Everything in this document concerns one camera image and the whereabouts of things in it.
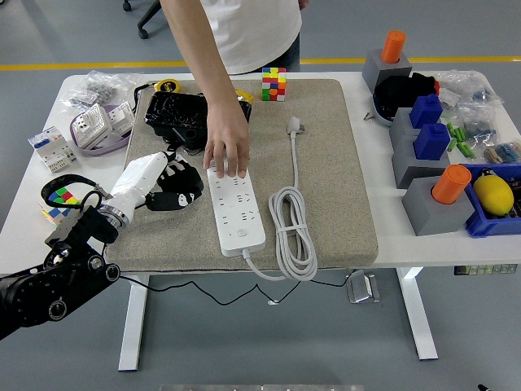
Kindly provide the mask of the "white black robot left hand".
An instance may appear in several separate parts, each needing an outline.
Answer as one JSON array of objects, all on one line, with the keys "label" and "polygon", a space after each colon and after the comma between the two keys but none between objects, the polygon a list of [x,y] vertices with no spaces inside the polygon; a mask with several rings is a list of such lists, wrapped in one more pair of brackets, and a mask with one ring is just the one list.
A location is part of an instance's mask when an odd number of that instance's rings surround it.
[{"label": "white black robot left hand", "polygon": [[197,169],[176,152],[157,152],[130,161],[103,207],[130,216],[145,205],[152,211],[184,209],[204,184]]}]

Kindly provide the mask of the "person's right hand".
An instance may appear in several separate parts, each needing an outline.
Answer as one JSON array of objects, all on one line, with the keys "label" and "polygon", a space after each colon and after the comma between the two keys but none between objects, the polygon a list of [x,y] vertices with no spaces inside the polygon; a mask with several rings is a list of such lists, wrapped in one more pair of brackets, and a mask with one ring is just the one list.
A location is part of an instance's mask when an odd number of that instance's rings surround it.
[{"label": "person's right hand", "polygon": [[250,160],[248,123],[237,100],[210,102],[207,115],[208,140],[204,169],[215,164],[217,176],[244,178]]}]

